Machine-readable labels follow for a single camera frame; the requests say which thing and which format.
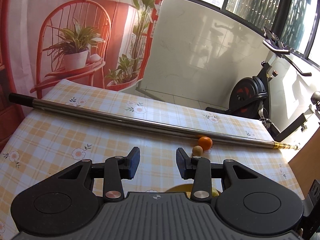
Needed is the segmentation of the brown kiwi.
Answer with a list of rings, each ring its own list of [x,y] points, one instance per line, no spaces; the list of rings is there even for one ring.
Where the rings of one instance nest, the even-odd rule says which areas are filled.
[[[192,149],[193,156],[201,156],[203,154],[203,148],[199,145],[194,146]]]

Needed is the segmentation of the orange mandarin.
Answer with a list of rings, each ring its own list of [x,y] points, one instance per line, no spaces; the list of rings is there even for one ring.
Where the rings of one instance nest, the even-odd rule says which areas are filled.
[[[200,137],[197,143],[203,151],[208,151],[213,145],[213,141],[209,137]]]

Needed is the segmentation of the green apple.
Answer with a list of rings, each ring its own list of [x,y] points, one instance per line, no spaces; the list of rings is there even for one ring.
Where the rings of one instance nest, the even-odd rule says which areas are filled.
[[[217,191],[217,189],[212,189],[212,196],[213,197],[218,197],[221,192]]]

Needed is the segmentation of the wooden cabinet panel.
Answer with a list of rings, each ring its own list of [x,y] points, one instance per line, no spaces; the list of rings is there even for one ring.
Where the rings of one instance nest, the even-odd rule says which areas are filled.
[[[315,179],[319,180],[319,138],[312,137],[289,161],[296,180],[306,197]]]

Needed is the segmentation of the checkered floral tablecloth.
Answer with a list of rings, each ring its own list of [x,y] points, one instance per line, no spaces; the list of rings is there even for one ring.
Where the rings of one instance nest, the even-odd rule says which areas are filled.
[[[44,100],[104,113],[272,141],[258,120],[210,113],[60,81]],[[280,149],[213,142],[223,165],[211,201],[166,191],[181,178],[176,150],[199,139],[113,126],[32,108],[1,152],[2,239],[296,239],[301,190]],[[92,165],[140,149],[124,200],[103,199]]]

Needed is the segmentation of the backdrop metal stand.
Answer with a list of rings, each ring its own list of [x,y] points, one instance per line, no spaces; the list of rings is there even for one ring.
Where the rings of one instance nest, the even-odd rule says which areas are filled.
[[[149,97],[149,98],[151,98],[151,99],[153,99],[153,100],[157,100],[157,101],[164,102],[163,99],[155,96],[155,95],[152,94],[152,93],[147,92],[145,89],[142,89],[142,88],[141,88],[141,81],[138,81],[138,82],[137,82],[136,91],[139,92],[139,93],[141,93],[141,94],[143,94],[143,95],[145,95],[145,96],[147,96],[147,97]]]

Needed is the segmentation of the black exercise bike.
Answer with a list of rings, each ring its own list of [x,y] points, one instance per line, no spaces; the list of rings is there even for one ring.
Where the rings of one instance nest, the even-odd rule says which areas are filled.
[[[263,44],[270,51],[275,53],[278,57],[285,59],[301,76],[312,76],[312,73],[302,72],[296,64],[286,56],[290,55],[289,48],[285,47],[279,37],[267,27],[264,27],[264,37],[265,39],[263,40]],[[280,132],[269,118],[271,117],[270,82],[274,77],[277,77],[278,72],[273,70],[270,75],[268,72],[271,69],[271,65],[266,61],[261,62],[261,66],[262,69],[256,76],[245,77],[236,83],[231,92],[229,108],[227,110],[221,110],[213,107],[206,107],[205,110],[214,113],[260,120],[272,138],[277,142],[282,142],[299,127],[302,128],[302,131],[307,128],[305,126],[307,121],[305,117],[306,114],[301,114],[295,121],[287,126],[287,128]],[[318,91],[312,94],[311,103],[315,106],[315,109],[312,109],[312,106],[310,105],[310,111],[315,113],[317,118],[319,118]]]

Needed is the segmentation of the long metal pole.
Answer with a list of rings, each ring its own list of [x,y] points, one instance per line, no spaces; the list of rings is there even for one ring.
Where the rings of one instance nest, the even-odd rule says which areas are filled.
[[[32,96],[10,93],[8,96],[10,103],[21,106],[39,109],[42,111],[62,114],[73,118],[96,121],[113,126],[137,129],[139,131],[172,135],[176,137],[199,139],[200,137],[210,137],[213,142],[223,144],[233,144],[247,147],[269,148],[269,149],[291,149],[298,150],[297,145],[289,145],[276,141],[266,141],[240,137],[237,135],[227,135],[217,132],[204,131],[195,128],[186,128],[171,124],[162,124],[160,122],[137,119],[128,116],[121,116],[111,113],[104,113],[85,108],[64,105],[61,103],[37,99]]]

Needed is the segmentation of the printed room backdrop banner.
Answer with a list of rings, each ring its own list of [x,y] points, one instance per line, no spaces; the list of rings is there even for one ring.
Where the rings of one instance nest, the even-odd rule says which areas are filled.
[[[1,0],[1,144],[25,117],[10,93],[61,80],[122,91],[143,79],[163,0]]]

